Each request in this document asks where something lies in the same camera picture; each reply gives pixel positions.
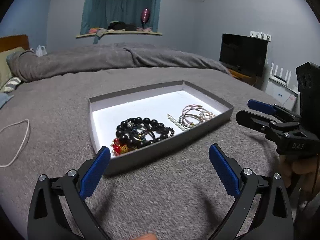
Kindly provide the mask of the left hand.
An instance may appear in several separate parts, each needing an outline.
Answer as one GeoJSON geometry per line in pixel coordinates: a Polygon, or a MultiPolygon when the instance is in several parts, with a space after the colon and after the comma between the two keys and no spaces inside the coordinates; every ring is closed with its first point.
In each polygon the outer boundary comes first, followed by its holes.
{"type": "Polygon", "coordinates": [[[134,240],[157,240],[157,236],[153,233],[147,233],[135,238],[134,240]]]}

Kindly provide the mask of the right hand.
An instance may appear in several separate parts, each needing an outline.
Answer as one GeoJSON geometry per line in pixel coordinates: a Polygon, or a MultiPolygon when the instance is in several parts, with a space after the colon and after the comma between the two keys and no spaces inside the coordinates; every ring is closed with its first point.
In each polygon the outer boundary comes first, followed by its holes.
{"type": "Polygon", "coordinates": [[[286,187],[289,187],[291,185],[291,176],[293,173],[297,175],[306,175],[305,181],[303,183],[303,189],[305,191],[311,192],[317,167],[319,167],[319,165],[317,164],[317,158],[290,160],[289,156],[279,156],[279,170],[286,187]]]}

